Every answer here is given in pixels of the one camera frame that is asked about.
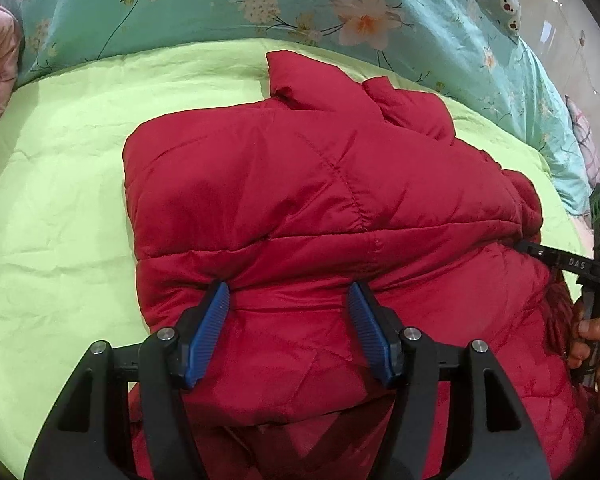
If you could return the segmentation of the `lime green bed sheet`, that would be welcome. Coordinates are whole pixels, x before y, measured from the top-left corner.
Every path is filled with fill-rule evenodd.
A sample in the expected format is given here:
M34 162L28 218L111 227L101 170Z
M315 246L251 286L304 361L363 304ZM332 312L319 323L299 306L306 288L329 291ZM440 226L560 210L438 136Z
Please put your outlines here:
M270 94L270 52L386 77L364 62L275 40L191 44L110 58L27 84L0 119L0 455L20 472L62 384L96 339L132 344L153 330L137 296L123 148L148 120L251 104ZM460 140L506 169L550 178L544 159L447 98Z

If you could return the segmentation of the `pink patterned cloth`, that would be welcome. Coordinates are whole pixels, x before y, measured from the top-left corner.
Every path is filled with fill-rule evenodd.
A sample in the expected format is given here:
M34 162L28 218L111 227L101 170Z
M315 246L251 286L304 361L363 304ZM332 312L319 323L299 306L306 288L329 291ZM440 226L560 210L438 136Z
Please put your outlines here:
M588 183L591 188L594 188L596 184L600 184L600 156L598 156L593 140L592 127L585 114L570 96L565 96L565 102L572 123L572 131L584 159Z

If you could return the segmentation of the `teal floral quilt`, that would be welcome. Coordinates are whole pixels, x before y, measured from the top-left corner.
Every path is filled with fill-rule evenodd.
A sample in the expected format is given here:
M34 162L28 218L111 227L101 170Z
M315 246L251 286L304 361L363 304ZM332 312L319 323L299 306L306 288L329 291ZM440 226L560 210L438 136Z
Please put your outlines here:
M264 37L373 63L538 150L570 214L591 188L566 104L531 48L475 0L0 0L23 32L18 80L110 56Z

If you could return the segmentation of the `red quilted jacket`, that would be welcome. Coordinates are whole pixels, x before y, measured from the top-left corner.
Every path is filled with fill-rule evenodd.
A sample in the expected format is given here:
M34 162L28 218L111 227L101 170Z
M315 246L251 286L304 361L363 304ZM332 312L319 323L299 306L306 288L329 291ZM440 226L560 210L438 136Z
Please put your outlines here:
M592 415L565 362L572 302L515 248L573 238L550 221L552 180L460 140L464 119L433 93L287 50L266 62L266 99L148 120L122 153L146 324L230 289L183 398L208 475L368 475L392 396L347 314L355 281L436 341L490 344L562 474Z

